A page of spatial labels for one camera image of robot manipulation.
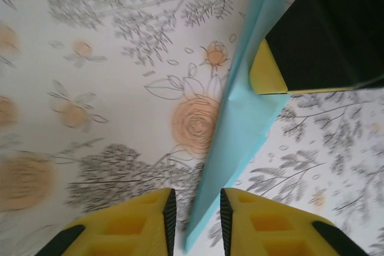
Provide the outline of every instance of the black rubber strip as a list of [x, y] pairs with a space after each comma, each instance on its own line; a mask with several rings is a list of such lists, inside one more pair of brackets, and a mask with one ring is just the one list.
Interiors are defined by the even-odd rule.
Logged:
[[84, 225], [76, 225], [60, 231], [36, 256], [61, 256], [84, 230]]
[[312, 222], [312, 226], [340, 256], [369, 256], [339, 228], [321, 221]]
[[225, 256], [230, 255], [230, 244], [232, 240], [232, 215], [233, 209], [230, 205], [225, 189], [222, 189], [220, 191], [220, 219], [221, 230], [223, 231]]
[[163, 210], [168, 256], [173, 256], [173, 248], [175, 246], [176, 214], [176, 192], [174, 189], [171, 189]]

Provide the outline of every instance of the yellow and black object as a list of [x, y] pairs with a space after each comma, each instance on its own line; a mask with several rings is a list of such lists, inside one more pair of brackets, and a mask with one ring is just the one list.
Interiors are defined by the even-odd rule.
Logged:
[[172, 256], [174, 189], [159, 189], [72, 222], [36, 256]]
[[[327, 219], [234, 188], [221, 190], [225, 256], [368, 256]], [[84, 216], [36, 256], [172, 256], [176, 195], [159, 189]]]
[[384, 87], [384, 0], [296, 0], [250, 71], [258, 94]]
[[368, 256], [327, 219], [243, 190], [220, 195], [225, 256]]

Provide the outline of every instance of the folded blue paper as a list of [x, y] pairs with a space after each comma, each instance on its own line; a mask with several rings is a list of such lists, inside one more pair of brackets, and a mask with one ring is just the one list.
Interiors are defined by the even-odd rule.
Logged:
[[249, 72], [260, 43], [284, 13], [285, 0], [249, 0], [233, 57], [202, 180], [187, 228], [188, 252], [219, 206], [220, 189], [230, 187], [264, 144], [288, 95], [256, 95]]

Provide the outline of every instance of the floral wallpaper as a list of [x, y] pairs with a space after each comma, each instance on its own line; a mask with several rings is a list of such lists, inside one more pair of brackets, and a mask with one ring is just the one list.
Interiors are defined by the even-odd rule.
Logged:
[[[0, 1], [0, 255], [165, 186], [182, 255], [247, 1]], [[384, 255], [383, 115], [382, 91], [294, 96], [236, 186]], [[223, 255], [217, 216], [197, 254]]]

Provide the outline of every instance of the patterned surface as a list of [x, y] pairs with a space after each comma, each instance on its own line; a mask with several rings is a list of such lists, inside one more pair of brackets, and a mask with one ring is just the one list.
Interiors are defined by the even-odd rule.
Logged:
[[[247, 1], [0, 1], [0, 255], [164, 186], [181, 255]], [[382, 91], [292, 98], [236, 187], [384, 255], [383, 113]], [[190, 254], [223, 255], [219, 227]]]

